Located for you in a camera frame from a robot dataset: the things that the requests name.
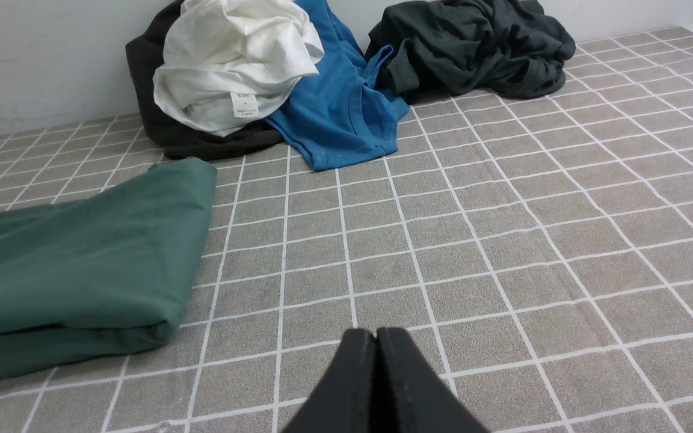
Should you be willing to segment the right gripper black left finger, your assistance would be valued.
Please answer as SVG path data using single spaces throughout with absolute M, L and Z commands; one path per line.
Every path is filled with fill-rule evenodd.
M 377 344 L 363 329 L 344 332 L 336 353 L 285 432 L 368 432 Z

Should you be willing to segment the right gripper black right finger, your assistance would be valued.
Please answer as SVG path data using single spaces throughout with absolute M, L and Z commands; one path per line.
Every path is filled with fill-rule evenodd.
M 410 333 L 377 331 L 376 432 L 487 432 L 432 370 Z

